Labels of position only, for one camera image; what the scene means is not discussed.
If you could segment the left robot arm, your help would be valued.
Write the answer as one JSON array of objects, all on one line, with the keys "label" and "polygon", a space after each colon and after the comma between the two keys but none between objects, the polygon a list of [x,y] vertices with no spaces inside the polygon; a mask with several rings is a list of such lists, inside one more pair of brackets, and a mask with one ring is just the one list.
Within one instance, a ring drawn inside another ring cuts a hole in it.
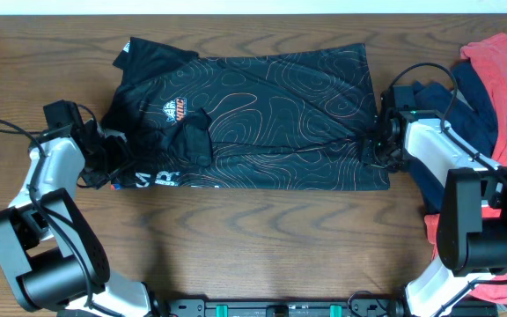
[{"label": "left robot arm", "polygon": [[153,292],[111,270],[74,202],[77,181],[115,146],[90,120],[51,123],[31,139],[25,181],[0,211],[0,267],[27,312],[59,316],[159,316]]}]

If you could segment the black patterned sports jersey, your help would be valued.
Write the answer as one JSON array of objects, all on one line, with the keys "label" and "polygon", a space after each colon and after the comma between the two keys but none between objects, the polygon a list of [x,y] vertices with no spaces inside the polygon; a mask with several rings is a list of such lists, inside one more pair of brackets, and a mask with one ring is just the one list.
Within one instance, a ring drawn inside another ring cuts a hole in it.
[{"label": "black patterned sports jersey", "polygon": [[102,126],[136,161],[113,187],[386,190],[361,160],[378,111],[363,44],[202,57],[131,38]]}]

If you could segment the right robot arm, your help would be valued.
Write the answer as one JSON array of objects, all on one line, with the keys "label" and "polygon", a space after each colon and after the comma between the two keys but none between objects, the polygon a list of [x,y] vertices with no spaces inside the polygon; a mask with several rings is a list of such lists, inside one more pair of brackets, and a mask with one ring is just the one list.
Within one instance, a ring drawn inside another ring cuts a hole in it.
[{"label": "right robot arm", "polygon": [[447,316],[479,285],[507,284],[507,167],[467,143],[439,112],[389,109],[362,145],[364,164],[389,172],[418,161],[443,188],[437,254],[387,309]]}]

